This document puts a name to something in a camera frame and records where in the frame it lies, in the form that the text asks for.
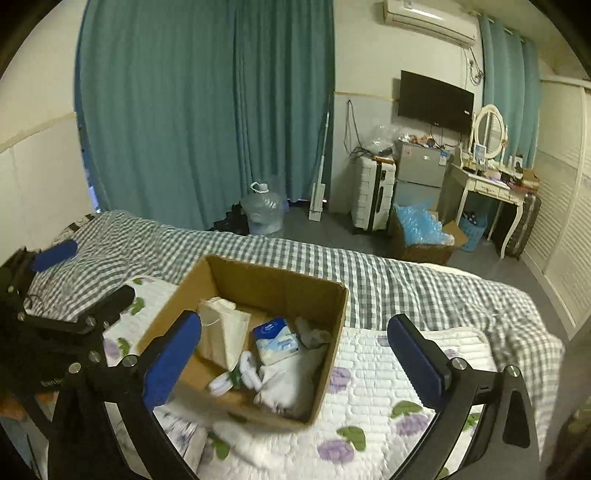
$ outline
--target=television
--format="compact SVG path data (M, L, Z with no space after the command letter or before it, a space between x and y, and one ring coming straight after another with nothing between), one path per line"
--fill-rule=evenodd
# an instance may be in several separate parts
M398 115L470 134L474 94L440 80L402 71Z

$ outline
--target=plastic water bottle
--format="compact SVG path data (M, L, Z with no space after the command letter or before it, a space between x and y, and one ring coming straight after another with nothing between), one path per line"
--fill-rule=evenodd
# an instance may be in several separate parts
M248 228L252 235L272 235L283 228L285 210L282 198L271 192L266 183L251 184L252 193L242 199L242 208L248 217Z

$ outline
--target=white suitcase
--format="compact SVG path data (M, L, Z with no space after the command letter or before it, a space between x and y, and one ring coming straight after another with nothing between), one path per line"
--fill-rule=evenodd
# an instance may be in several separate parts
M385 230L388 223L396 165L359 157L355 164L355 197L351 218L363 230Z

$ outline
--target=louvered closet door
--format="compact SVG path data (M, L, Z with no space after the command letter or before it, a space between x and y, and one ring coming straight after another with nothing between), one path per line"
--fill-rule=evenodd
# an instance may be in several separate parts
M591 95L585 96L591 113ZM546 270L575 325L584 322L591 307L591 134L586 146L573 207L554 255Z
M573 197L585 105L579 87L542 82L542 89L534 163L541 180L538 195L542 204L526 250L538 268L546 271Z

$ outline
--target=blue plastic basket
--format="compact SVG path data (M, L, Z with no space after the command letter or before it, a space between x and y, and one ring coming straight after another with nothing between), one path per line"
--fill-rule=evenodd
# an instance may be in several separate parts
M472 252L478 246L484 230L486 230L487 221L486 216L480 216L476 219L477 225L472 225L467 218L462 215L460 218L460 230L469 238L468 242L464 244L462 250L464 252Z

